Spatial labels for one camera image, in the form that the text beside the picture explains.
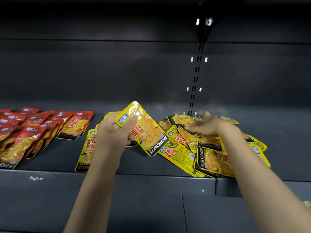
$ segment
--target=white scuff mark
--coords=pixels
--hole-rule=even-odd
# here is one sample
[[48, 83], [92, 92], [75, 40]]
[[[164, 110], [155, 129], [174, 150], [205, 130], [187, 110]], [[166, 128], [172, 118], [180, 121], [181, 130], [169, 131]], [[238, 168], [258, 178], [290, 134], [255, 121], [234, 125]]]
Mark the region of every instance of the white scuff mark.
[[40, 180], [40, 181], [41, 181], [41, 180], [43, 179], [43, 177], [40, 177], [40, 178], [39, 178], [39, 177], [37, 177], [37, 176], [36, 176], [36, 177], [30, 176], [29, 179], [30, 179], [30, 180], [34, 180], [34, 181], [37, 181], [37, 180]]

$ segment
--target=person's right hand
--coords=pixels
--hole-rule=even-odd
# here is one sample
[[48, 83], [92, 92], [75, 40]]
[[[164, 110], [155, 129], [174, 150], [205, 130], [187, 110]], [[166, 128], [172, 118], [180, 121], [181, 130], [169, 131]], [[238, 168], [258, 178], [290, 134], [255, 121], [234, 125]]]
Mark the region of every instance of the person's right hand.
[[191, 132], [197, 132], [204, 135], [220, 135], [226, 128], [239, 130], [235, 125], [224, 120], [224, 117], [211, 116], [208, 111], [204, 112], [204, 123], [200, 126], [189, 125], [185, 129]]

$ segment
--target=hand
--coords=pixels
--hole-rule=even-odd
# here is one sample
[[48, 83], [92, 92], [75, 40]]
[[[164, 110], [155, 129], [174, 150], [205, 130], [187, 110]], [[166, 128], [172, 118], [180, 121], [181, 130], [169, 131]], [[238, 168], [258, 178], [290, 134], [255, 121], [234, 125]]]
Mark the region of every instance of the hand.
[[185, 126], [185, 129], [191, 132], [197, 132], [204, 135], [219, 135], [228, 129], [239, 130], [235, 125], [227, 122], [223, 116], [211, 116], [208, 111], [204, 112], [204, 123], [200, 126], [189, 125]]
[[97, 127], [96, 143], [92, 157], [90, 169], [94, 166], [106, 168], [114, 173], [120, 165], [120, 158], [125, 150], [134, 140], [131, 133], [137, 124], [137, 116], [130, 117], [122, 128], [115, 123], [117, 114], [109, 116], [101, 125]]

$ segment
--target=pile of yellow packets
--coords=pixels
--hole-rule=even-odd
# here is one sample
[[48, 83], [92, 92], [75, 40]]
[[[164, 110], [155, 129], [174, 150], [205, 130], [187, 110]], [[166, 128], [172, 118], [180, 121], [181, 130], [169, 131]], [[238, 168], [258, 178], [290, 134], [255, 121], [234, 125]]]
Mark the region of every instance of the pile of yellow packets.
[[[166, 121], [155, 122], [136, 101], [123, 111], [109, 112], [103, 121], [112, 114], [118, 114], [115, 122], [120, 127], [128, 118], [137, 115], [137, 124], [131, 131], [135, 138], [130, 146], [139, 144], [149, 156], [159, 154], [194, 177], [235, 177], [219, 136], [193, 133], [185, 129], [185, 126], [189, 124], [202, 124], [203, 117], [176, 114], [167, 116], [168, 120]], [[225, 119], [233, 124], [238, 124], [238, 121], [234, 119]], [[86, 172], [90, 166], [97, 126], [95, 129], [91, 129], [87, 135], [76, 172]], [[267, 146], [250, 135], [242, 134], [254, 152], [270, 167], [270, 163], [263, 154]]]

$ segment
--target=barcode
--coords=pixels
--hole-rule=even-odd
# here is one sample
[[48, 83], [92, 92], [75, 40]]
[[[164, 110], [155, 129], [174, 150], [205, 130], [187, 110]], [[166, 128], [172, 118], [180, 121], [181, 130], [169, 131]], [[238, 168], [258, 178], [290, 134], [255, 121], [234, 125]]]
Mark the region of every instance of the barcode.
[[190, 153], [188, 156], [194, 160], [194, 159], [195, 159], [196, 154], [194, 154], [194, 153]]

